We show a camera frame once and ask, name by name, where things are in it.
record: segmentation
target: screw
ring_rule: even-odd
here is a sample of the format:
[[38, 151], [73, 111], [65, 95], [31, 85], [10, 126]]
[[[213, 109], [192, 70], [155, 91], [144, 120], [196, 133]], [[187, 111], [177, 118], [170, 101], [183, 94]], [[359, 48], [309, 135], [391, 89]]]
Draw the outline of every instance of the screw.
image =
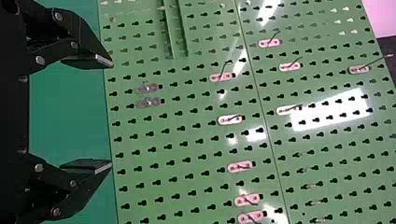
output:
[[46, 60], [43, 57], [41, 57], [41, 56], [35, 57], [35, 62], [40, 64], [40, 65], [46, 64]]
[[44, 166], [43, 166], [43, 164], [41, 164], [41, 163], [37, 164], [37, 165], [35, 166], [35, 171], [38, 172], [38, 173], [43, 172], [43, 171], [44, 171]]
[[58, 217], [60, 214], [61, 214], [61, 209], [59, 209], [59, 208], [54, 208], [54, 209], [52, 209], [52, 215], [54, 216], [54, 217]]
[[72, 42], [70, 45], [72, 46], [73, 49], [78, 49], [78, 43]]
[[55, 12], [55, 19], [58, 21], [62, 21], [64, 17], [59, 12]]
[[77, 185], [75, 180], [70, 181], [70, 187], [75, 188]]

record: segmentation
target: metal clip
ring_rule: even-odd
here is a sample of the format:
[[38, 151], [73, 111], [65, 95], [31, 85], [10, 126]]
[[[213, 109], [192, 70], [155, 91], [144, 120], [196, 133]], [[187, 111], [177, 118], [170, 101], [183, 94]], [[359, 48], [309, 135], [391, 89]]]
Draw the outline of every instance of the metal clip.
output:
[[244, 120], [242, 115], [226, 115], [218, 118], [218, 123], [221, 126], [241, 123]]
[[146, 85], [145, 84], [146, 82], [147, 81], [143, 82], [142, 87], [134, 88], [134, 92], [136, 92], [136, 94], [145, 94], [145, 93], [155, 92], [160, 89], [160, 86], [157, 83], [150, 83]]
[[359, 65], [359, 66], [349, 67], [348, 72], [350, 75], [357, 75], [357, 74], [368, 73], [370, 72], [371, 69], [372, 67], [370, 66], [364, 66], [363, 68], [361, 68], [361, 65]]
[[233, 202], [235, 203], [236, 206], [242, 207], [246, 205], [258, 205], [260, 200], [262, 199], [262, 195], [260, 194], [248, 194], [248, 195], [241, 195]]
[[235, 163], [231, 163], [227, 166], [228, 172], [234, 174], [239, 172], [244, 172], [252, 169], [255, 166], [254, 161], [239, 161]]
[[368, 73], [372, 69], [372, 67], [370, 67], [370, 65], [372, 65], [374, 63], [377, 63], [377, 62], [379, 62], [379, 61], [381, 61], [383, 59], [391, 58], [393, 56], [394, 56], [394, 54], [387, 54], [384, 57], [376, 59], [376, 60], [374, 60], [374, 61], [372, 61], [370, 63], [367, 63], [365, 65], [349, 67], [348, 72], [349, 72], [350, 75]]
[[301, 64], [297, 62], [297, 60], [292, 63], [282, 63], [279, 66], [279, 70], [282, 72], [296, 71], [299, 70], [300, 68], [301, 68]]
[[276, 113], [279, 116], [285, 116], [301, 110], [303, 110], [303, 105], [284, 105], [278, 107]]
[[248, 224], [250, 222], [260, 223], [263, 219], [264, 213], [262, 211], [244, 213], [238, 216], [238, 221], [240, 224]]
[[214, 74], [210, 75], [209, 80], [211, 82], [221, 82], [221, 81], [228, 81], [233, 79], [233, 73], [224, 73], [224, 74]]
[[266, 39], [266, 40], [261, 40], [259, 41], [259, 47], [262, 49], [267, 49], [267, 48], [272, 48], [272, 47], [277, 47], [279, 45], [281, 45], [283, 42], [282, 40], [278, 39], [278, 38], [274, 38], [274, 39]]
[[148, 107], [159, 106], [160, 104], [161, 104], [160, 98], [146, 97], [144, 100], [136, 102], [136, 108], [144, 109], [144, 108], [148, 108]]

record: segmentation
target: metal hook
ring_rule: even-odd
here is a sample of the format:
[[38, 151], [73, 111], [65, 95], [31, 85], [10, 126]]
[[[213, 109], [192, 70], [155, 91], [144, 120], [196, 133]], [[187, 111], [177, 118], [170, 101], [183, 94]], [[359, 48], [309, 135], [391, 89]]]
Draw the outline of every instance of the metal hook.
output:
[[259, 205], [258, 203], [253, 203], [253, 202], [251, 202], [251, 201], [246, 197], [246, 195], [242, 195], [242, 198], [245, 199], [245, 202], [250, 203], [251, 205], [255, 205], [255, 206]]
[[271, 42], [275, 39], [275, 37], [280, 34], [280, 31], [277, 31], [276, 33], [274, 33], [274, 35], [271, 37], [270, 41], [268, 41], [268, 45], [271, 44]]
[[254, 220], [254, 218], [250, 214], [246, 214], [246, 215], [247, 215], [248, 219], [250, 219], [250, 221], [252, 221], [254, 224], [260, 224], [259, 222]]
[[231, 120], [239, 118], [239, 117], [242, 117], [242, 115], [235, 115], [235, 116], [230, 117], [229, 119], [227, 119], [227, 121], [231, 121]]
[[303, 57], [299, 57], [296, 60], [294, 60], [289, 66], [288, 68], [291, 68], [292, 66], [294, 66], [295, 63], [297, 63], [298, 61], [300, 61]]
[[221, 78], [222, 78], [222, 76], [223, 76], [223, 74], [224, 74], [225, 66], [226, 66], [227, 64], [229, 64], [229, 63], [233, 63], [233, 61], [229, 60], [229, 61], [225, 62], [224, 65], [222, 66], [221, 72], [220, 72], [220, 76], [219, 76], [219, 80], [221, 80]]
[[385, 56], [382, 57], [382, 58], [379, 58], [379, 59], [377, 59], [377, 60], [375, 60], [375, 61], [372, 61], [371, 63], [367, 63], [366, 65], [360, 67], [359, 70], [361, 70], [361, 69], [363, 69], [363, 68], [365, 68], [365, 67], [367, 67], [367, 66], [370, 66], [370, 65], [372, 65], [373, 63], [377, 63], [377, 62], [379, 62], [379, 61], [381, 61], [381, 60], [383, 60], [383, 59], [391, 58], [391, 57], [393, 57], [393, 56], [394, 56], [394, 54], [387, 54], [387, 55], [385, 55]]

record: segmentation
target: green panel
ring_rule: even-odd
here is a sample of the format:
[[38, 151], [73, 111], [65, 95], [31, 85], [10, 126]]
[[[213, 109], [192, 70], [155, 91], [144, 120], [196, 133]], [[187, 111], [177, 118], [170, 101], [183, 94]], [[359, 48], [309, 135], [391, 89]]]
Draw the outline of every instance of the green panel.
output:
[[[40, 1], [77, 12], [99, 35], [95, 1]], [[61, 165], [78, 158], [110, 159], [103, 71], [56, 63], [31, 79], [31, 152]], [[117, 223], [110, 174], [87, 207], [62, 224]]]
[[[220, 8], [219, 3], [180, 2], [190, 57], [155, 62], [151, 58], [162, 52], [149, 46], [163, 42], [157, 33], [148, 34], [161, 27], [163, 12], [121, 13], [112, 7], [124, 4], [137, 11], [139, 3], [143, 5], [108, 2], [100, 7], [101, 26], [106, 27], [102, 38], [111, 38], [104, 43], [116, 62], [106, 71], [106, 92], [120, 223], [234, 223], [240, 213], [258, 210], [233, 206], [243, 192], [261, 193], [265, 200], [259, 207], [268, 213], [285, 211], [252, 71], [247, 55], [241, 57], [244, 39], [234, 4]], [[123, 35], [127, 41], [119, 39]], [[226, 71], [234, 70], [236, 78], [210, 82], [209, 76], [230, 59], [234, 64]], [[130, 91], [143, 81], [163, 89], [145, 95]], [[160, 97], [164, 104], [135, 108], [148, 96]], [[246, 117], [240, 125], [217, 124], [219, 116], [238, 113]], [[247, 160], [257, 166], [241, 174], [225, 170]], [[285, 218], [275, 214], [272, 219], [281, 223]]]
[[[394, 85], [383, 61], [347, 73], [382, 56], [361, 1], [238, 7], [290, 223], [394, 223]], [[257, 47], [278, 31], [283, 45]], [[299, 57], [300, 70], [279, 71]], [[279, 116], [282, 105], [303, 110]]]
[[[396, 222], [394, 86], [383, 61], [347, 73], [381, 57], [360, 0], [178, 5], [189, 55], [171, 60], [161, 1], [99, 2], [120, 223], [237, 223], [256, 210], [260, 223]], [[258, 47], [277, 32], [282, 45]], [[228, 60], [235, 78], [210, 82]], [[162, 88], [136, 94], [146, 81]], [[147, 97], [163, 104], [136, 108]], [[303, 110], [279, 116], [283, 105]], [[217, 123], [234, 114], [246, 119]], [[228, 173], [237, 161], [256, 166]], [[263, 200], [233, 204], [247, 193]]]

